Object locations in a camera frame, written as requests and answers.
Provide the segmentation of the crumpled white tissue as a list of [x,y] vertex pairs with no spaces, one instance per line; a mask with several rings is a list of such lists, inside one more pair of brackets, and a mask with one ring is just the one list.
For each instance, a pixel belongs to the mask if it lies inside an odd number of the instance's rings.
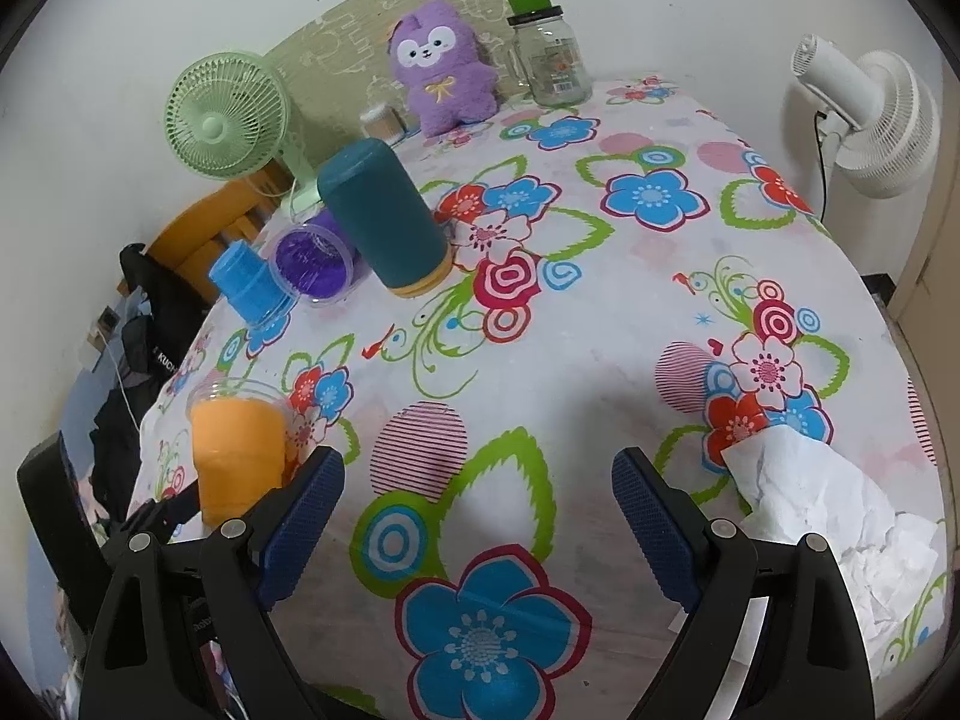
[[898,512],[884,489],[830,445],[789,426],[766,427],[722,452],[750,514],[748,536],[827,540],[867,652],[875,653],[921,598],[937,562],[937,525]]

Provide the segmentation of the glass jar with black lid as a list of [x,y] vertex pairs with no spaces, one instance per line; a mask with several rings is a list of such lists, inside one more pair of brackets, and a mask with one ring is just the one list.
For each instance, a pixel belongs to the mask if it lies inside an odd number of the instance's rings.
[[511,59],[539,106],[576,106],[590,98],[592,80],[560,5],[512,15],[508,25]]

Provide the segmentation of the green desk fan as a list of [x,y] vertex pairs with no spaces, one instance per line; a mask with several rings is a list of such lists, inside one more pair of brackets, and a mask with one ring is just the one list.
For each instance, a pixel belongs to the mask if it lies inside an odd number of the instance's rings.
[[227,50],[184,68],[167,96],[163,130],[190,171],[232,181],[277,161],[295,179],[283,202],[291,220],[307,220],[322,208],[306,121],[260,55]]

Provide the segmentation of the blue plastic cup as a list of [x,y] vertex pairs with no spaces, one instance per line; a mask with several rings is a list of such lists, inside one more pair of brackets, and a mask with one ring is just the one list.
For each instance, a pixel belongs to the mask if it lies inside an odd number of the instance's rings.
[[210,266],[208,278],[245,325],[257,328],[293,309],[296,294],[247,241],[233,241]]

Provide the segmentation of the orange plastic cup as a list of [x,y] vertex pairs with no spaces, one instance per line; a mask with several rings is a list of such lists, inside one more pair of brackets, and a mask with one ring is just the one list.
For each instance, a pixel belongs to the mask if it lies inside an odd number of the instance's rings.
[[205,527],[242,517],[290,479],[298,461],[293,410],[270,383],[239,377],[202,383],[189,395],[187,417]]

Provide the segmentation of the purple clear plastic cup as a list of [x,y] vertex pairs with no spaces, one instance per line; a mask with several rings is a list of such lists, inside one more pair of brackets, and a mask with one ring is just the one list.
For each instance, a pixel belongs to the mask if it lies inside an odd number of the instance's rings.
[[359,252],[329,210],[293,224],[272,252],[278,276],[316,304],[345,298],[359,275]]

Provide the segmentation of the black bag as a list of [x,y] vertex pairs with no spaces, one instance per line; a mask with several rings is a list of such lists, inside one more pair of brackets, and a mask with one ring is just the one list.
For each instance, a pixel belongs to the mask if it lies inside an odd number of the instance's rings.
[[89,440],[93,497],[112,522],[124,522],[139,476],[140,422],[161,388],[181,369],[208,304],[181,275],[161,265],[143,244],[119,252],[132,314],[121,320],[116,385],[93,418]]

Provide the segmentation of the beige patterned wall panel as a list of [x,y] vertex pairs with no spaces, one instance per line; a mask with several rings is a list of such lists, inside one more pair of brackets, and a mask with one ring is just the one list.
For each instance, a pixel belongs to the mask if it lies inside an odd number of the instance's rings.
[[[359,116],[378,104],[392,107],[405,127],[416,126],[407,93],[392,75],[387,43],[400,16],[429,1],[343,0],[268,52],[267,62],[299,109],[309,148],[325,153],[361,137]],[[508,2],[446,2],[477,32],[480,57],[498,71],[496,93],[503,99],[519,93],[508,71]]]

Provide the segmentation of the orange wooden chair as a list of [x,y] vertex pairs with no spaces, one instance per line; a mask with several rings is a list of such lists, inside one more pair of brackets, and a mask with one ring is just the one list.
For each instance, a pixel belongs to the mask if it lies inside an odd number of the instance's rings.
[[156,262],[187,281],[206,305],[218,299],[208,270],[231,242],[254,242],[277,213],[293,179],[277,161],[229,181],[176,216],[146,248]]

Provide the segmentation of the purple plush toy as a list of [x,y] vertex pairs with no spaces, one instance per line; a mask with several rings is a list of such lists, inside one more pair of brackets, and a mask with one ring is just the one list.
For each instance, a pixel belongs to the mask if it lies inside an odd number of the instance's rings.
[[480,59],[475,31],[446,0],[431,0],[397,21],[389,60],[425,137],[488,121],[500,109],[498,71]]

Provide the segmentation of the floral tablecloth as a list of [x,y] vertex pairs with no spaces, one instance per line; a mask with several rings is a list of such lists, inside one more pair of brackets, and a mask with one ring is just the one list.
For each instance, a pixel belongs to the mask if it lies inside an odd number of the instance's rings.
[[251,330],[213,307],[142,427],[133,499],[194,479],[189,400],[290,400],[345,489],[275,628],[308,683],[386,718],[622,718],[674,639],[612,494],[640,447],[710,517],[732,444],[788,426],[897,511],[944,516],[916,390],[851,262],[756,151],[659,76],[398,150],[454,266],[366,278]]

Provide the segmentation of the small white round container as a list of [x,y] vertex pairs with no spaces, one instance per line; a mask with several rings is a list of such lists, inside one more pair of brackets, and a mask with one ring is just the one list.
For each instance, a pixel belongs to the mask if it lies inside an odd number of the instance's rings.
[[359,125],[364,135],[376,138],[387,145],[395,145],[407,135],[404,121],[392,106],[386,103],[376,104],[359,114]]

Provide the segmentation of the white standing fan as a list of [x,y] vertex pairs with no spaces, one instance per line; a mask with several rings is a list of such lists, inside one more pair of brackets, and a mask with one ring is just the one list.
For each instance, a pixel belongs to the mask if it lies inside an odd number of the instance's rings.
[[794,49],[791,71],[822,103],[814,128],[823,190],[841,174],[867,199],[896,199],[934,166],[937,103],[900,54],[871,50],[853,60],[809,32]]

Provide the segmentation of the dark teal cylinder cup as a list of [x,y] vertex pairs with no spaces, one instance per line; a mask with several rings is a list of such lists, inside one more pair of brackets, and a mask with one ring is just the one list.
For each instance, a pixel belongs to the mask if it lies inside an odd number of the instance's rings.
[[395,151],[350,143],[320,166],[317,192],[389,291],[415,298],[452,270],[451,243]]

